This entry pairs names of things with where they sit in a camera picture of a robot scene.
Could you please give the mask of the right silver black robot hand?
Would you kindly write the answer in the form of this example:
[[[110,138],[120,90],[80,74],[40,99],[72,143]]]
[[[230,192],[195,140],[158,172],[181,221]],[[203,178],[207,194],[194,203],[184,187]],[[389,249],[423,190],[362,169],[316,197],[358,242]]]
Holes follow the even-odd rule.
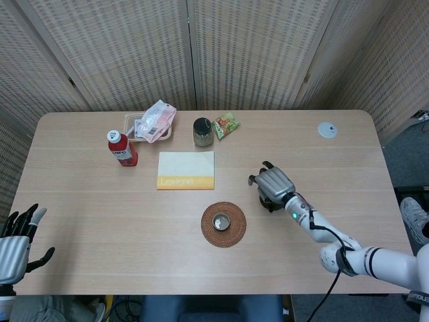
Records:
[[[259,196],[264,202],[269,201],[275,204],[286,204],[291,199],[296,187],[286,174],[269,161],[263,161],[263,168],[258,175],[250,175],[248,185],[257,185]]]

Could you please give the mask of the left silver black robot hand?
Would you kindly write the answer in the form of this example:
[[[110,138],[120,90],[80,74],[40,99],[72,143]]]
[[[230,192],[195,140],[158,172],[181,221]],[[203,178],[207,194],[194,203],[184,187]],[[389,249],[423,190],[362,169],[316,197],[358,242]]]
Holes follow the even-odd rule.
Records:
[[[49,248],[39,260],[30,262],[29,253],[39,223],[46,214],[46,208],[36,203],[27,211],[10,214],[1,229],[1,285],[15,285],[25,274],[46,265],[54,255],[55,248]]]

